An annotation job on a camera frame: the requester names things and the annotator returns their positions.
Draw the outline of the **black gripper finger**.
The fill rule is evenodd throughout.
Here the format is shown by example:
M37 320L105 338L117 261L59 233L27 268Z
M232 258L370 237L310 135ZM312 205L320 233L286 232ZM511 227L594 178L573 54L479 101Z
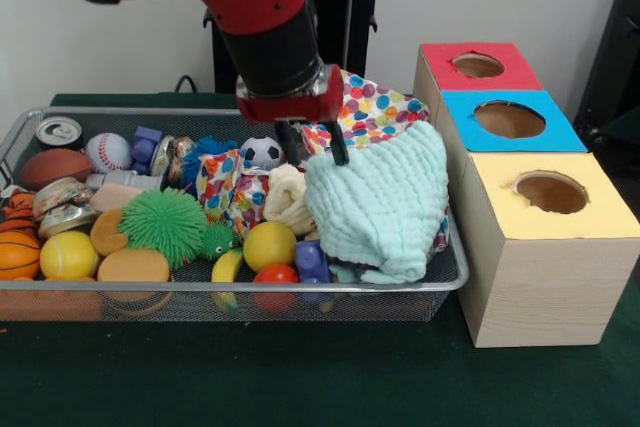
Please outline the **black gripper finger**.
M295 122L284 120L275 123L278 142L284 151L287 162L295 167L299 167L306 159L306 147L297 126L298 124Z
M331 136L330 147L335 164L338 166L347 165L349 162L348 149L338 122L329 121L327 123L327 131Z

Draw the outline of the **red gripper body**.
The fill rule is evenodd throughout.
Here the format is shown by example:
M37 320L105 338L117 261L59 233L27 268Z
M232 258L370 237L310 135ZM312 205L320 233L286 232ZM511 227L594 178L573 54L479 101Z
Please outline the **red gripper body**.
M325 64L316 77L289 95L262 97L251 93L241 77L236 100L242 115L253 122L333 122L343 106L343 78L336 64Z

